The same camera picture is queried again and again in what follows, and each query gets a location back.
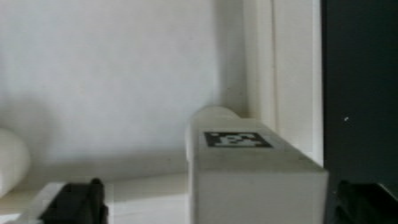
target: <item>table surface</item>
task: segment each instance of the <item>table surface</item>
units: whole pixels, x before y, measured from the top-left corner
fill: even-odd
[[[188,223],[187,174],[105,183],[110,224]],[[11,192],[0,199],[0,224],[12,221],[39,191]]]

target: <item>white box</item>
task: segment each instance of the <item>white box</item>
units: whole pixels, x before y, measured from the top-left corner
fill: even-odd
[[[327,171],[226,108],[206,108],[192,118],[187,157],[192,224],[323,222]]]

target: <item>white round object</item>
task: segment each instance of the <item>white round object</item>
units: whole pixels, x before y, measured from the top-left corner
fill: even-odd
[[[0,129],[0,197],[18,185],[28,171],[28,149],[20,137]]]

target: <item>white wall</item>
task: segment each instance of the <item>white wall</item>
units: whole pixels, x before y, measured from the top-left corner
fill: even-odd
[[[245,115],[242,0],[0,0],[0,126],[48,180],[185,170],[206,105]]]
[[[251,116],[323,164],[320,0],[245,1]]]

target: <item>dark door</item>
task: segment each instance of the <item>dark door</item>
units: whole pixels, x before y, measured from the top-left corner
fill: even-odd
[[[398,0],[323,0],[325,167],[334,192],[398,182]]]

